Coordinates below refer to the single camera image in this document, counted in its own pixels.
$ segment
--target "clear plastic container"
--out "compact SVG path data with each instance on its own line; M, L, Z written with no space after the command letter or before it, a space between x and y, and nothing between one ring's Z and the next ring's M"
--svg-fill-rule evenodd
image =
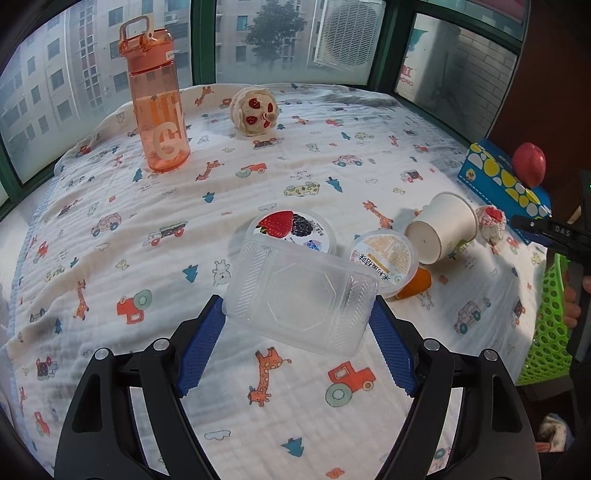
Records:
M321 355L357 353L378 293L377 273L291 242L245 242L222 304L231 320Z

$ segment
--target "blue box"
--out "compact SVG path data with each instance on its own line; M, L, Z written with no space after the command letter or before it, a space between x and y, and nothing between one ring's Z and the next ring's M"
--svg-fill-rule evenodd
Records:
M552 216L550 198L540 186L528 189L515 178L511 157L486 138L470 145L457 176L487 204L505 212L507 223L514 215L531 218ZM515 231L529 244L531 240Z

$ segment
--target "person's hand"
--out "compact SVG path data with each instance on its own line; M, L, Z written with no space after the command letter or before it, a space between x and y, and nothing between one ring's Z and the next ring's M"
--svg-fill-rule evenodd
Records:
M574 288L565 283L564 288L564 324L568 328L575 328L577 326L577 318L581 315L581 307L579 307L574 301L576 300L577 293ZM583 288L591 294L591 277L585 277L583 279Z

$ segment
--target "strawberry pizza plush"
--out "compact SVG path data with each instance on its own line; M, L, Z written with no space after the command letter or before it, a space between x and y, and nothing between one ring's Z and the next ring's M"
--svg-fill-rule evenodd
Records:
M247 137L264 135L277 123L279 108L273 94L262 87L240 90L230 103L234 125Z

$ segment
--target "giraffe print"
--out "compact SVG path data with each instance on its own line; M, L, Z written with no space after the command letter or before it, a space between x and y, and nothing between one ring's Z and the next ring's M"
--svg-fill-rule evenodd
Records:
M277 354L275 347L272 346L267 351L269 353L265 356L259 350L255 353L255 357L259 362L259 384L256 390L253 387L249 387L249 405L252 405L252 402L257 402L260 407L264 407L265 402L268 402L271 397L271 394L267 393L267 389L269 388L269 370L279 368L283 362L291 363L291 360L283 360Z

